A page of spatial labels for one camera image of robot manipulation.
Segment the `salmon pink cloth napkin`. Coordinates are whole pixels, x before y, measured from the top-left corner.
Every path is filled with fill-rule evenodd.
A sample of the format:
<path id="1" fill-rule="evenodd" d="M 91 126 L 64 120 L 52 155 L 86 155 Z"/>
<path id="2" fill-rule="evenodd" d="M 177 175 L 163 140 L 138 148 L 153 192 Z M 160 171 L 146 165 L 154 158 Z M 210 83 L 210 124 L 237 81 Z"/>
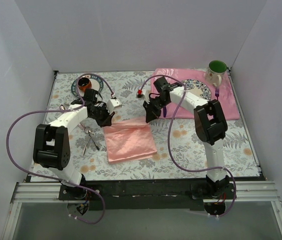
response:
<path id="1" fill-rule="evenodd" d="M 144 116 L 114 122 L 103 131 L 110 164 L 143 160 L 157 153 L 151 127 Z"/>

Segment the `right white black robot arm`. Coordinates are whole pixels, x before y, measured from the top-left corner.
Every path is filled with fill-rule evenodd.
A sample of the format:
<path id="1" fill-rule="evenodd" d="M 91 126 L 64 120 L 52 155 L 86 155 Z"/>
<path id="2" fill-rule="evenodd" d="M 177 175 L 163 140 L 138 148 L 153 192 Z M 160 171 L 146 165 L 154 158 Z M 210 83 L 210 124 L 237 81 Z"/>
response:
<path id="1" fill-rule="evenodd" d="M 162 109 L 170 103 L 193 114 L 196 135 L 204 144 L 207 159 L 207 168 L 204 169 L 206 180 L 193 189 L 193 194 L 196 197 L 220 198 L 230 181 L 223 153 L 228 125 L 220 102 L 217 99 L 207 101 L 190 93 L 181 81 L 169 83 L 167 75 L 155 75 L 153 79 L 156 93 L 139 89 L 136 95 L 144 99 L 146 122 L 158 119 Z"/>

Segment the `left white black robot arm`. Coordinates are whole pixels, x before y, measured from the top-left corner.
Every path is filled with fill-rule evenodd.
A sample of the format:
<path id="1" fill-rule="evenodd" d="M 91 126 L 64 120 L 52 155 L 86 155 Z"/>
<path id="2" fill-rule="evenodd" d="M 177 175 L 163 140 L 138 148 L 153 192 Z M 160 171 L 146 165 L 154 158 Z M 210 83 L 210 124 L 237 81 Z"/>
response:
<path id="1" fill-rule="evenodd" d="M 119 99 L 112 97 L 104 103 L 98 91 L 87 89 L 84 96 L 72 101 L 56 120 L 36 127 L 34 162 L 52 171 L 76 200 L 86 197 L 87 187 L 83 185 L 85 177 L 70 159 L 69 134 L 87 118 L 94 119 L 100 127 L 111 126 L 115 110 L 120 107 Z"/>

